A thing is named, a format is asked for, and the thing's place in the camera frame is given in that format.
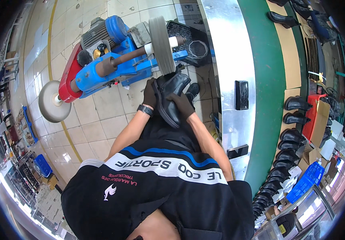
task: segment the rooster logo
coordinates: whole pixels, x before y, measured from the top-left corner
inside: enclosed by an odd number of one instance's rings
[[[110,195],[114,195],[114,193],[116,191],[116,187],[113,188],[112,185],[114,185],[114,184],[111,184],[106,190],[104,190],[104,199],[103,199],[103,201],[108,201],[107,197],[108,197],[109,194]]]

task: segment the brown work glove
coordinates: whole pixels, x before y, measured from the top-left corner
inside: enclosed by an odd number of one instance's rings
[[[155,109],[156,97],[155,97],[154,89],[152,89],[152,86],[151,86],[151,84],[154,81],[155,81],[155,78],[147,80],[146,87],[144,88],[144,91],[143,91],[143,103],[142,104],[149,105]]]
[[[169,101],[174,101],[176,106],[179,109],[179,112],[182,114],[183,118],[187,120],[187,118],[195,113],[194,108],[191,106],[189,99],[187,99],[184,93],[181,93],[181,96],[176,95],[175,93],[171,93],[166,97]]]

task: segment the polishing wheel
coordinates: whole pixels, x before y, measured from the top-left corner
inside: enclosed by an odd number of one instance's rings
[[[163,75],[175,72],[175,62],[163,16],[149,20],[151,44],[154,56]]]
[[[49,81],[38,97],[40,112],[49,122],[61,122],[71,112],[71,103],[65,103],[59,98],[59,84],[59,81]]]

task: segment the red guard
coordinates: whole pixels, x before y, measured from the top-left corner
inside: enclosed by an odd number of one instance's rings
[[[82,46],[78,43],[67,61],[67,65],[64,69],[62,79],[60,80],[59,84],[59,96],[65,103],[71,103],[75,99],[82,96],[83,92],[79,91],[75,93],[71,90],[70,82],[71,80],[75,79],[76,74],[82,69],[79,63],[76,61],[76,56],[78,53],[82,51]]]

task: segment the blue stripe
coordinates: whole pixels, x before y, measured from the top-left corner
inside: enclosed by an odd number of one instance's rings
[[[193,156],[191,155],[191,153],[187,152],[187,151],[176,151],[176,150],[169,150],[169,149],[160,149],[160,148],[150,148],[147,149],[146,151],[143,152],[139,152],[136,151],[133,147],[125,147],[122,151],[129,151],[132,155],[134,156],[140,156],[146,152],[157,152],[157,153],[169,153],[169,154],[177,154],[177,155],[185,155],[187,156],[191,162],[196,166],[196,167],[203,167],[206,166],[209,163],[215,163],[218,165],[218,163],[212,159],[212,158],[208,158],[205,161],[198,163],[194,160]]]

